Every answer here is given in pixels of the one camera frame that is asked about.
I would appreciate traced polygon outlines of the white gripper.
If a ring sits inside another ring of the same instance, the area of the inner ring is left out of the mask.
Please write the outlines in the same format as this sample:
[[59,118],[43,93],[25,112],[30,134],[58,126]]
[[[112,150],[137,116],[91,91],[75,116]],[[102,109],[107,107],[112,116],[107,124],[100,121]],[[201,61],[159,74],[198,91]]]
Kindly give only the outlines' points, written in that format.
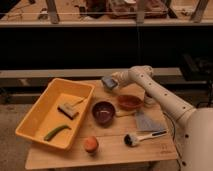
[[132,83],[127,70],[113,73],[112,78],[117,82],[119,88],[126,87]]

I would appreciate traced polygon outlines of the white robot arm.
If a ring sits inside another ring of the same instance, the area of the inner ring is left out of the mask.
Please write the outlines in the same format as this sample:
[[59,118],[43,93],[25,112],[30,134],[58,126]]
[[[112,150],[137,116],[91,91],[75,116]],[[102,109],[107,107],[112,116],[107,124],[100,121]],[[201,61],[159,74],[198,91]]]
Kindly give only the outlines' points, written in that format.
[[184,128],[182,171],[213,171],[213,108],[195,108],[152,78],[150,66],[115,72],[118,87],[136,83]]

